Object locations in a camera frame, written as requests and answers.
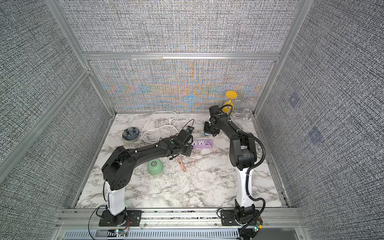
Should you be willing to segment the purple power strip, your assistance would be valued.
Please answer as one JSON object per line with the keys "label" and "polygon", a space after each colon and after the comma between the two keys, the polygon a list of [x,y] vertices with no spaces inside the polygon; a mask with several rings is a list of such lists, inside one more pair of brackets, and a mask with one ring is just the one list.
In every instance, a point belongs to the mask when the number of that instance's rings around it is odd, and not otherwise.
{"label": "purple power strip", "polygon": [[206,140],[194,140],[192,142],[193,149],[212,149],[214,147],[214,141],[211,139]]}

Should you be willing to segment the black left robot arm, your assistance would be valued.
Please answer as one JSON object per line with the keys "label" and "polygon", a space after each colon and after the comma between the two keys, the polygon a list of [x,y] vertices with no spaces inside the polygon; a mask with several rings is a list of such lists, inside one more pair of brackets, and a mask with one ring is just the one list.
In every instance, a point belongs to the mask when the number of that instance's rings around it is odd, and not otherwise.
{"label": "black left robot arm", "polygon": [[127,224],[125,187],[136,167],[155,159],[174,159],[179,155],[189,157],[193,150],[194,127],[188,126],[176,135],[160,139],[141,148],[117,147],[102,167],[103,178],[108,184],[108,204],[101,215],[100,227],[117,227]]}

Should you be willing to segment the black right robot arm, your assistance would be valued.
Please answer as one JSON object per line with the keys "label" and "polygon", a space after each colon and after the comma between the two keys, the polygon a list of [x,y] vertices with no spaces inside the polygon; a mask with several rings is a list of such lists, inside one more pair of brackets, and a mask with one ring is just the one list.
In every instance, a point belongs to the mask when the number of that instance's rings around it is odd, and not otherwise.
{"label": "black right robot arm", "polygon": [[252,170],[260,166],[266,157],[263,143],[251,133],[242,131],[223,109],[229,107],[217,105],[209,108],[210,120],[205,122],[204,133],[212,136],[223,132],[230,140],[229,158],[237,173],[237,196],[234,214],[242,226],[249,226],[256,221],[262,211],[256,209],[255,202],[264,200],[254,198],[252,191]]}

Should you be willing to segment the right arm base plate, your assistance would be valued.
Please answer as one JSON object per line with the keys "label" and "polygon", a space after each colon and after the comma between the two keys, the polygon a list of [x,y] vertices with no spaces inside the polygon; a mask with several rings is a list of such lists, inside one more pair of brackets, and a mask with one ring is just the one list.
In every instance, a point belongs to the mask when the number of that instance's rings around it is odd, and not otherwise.
{"label": "right arm base plate", "polygon": [[221,217],[222,226],[240,226],[240,224],[236,221],[234,210],[220,210],[219,215]]}

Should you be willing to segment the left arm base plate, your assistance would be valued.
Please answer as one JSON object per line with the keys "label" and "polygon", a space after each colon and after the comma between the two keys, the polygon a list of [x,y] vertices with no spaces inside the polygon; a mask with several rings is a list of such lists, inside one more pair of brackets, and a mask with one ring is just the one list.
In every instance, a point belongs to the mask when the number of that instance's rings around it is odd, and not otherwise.
{"label": "left arm base plate", "polygon": [[138,227],[142,218],[141,210],[124,210],[116,216],[112,215],[109,210],[105,210],[102,213],[102,217],[99,221],[100,227],[121,227],[130,226]]}

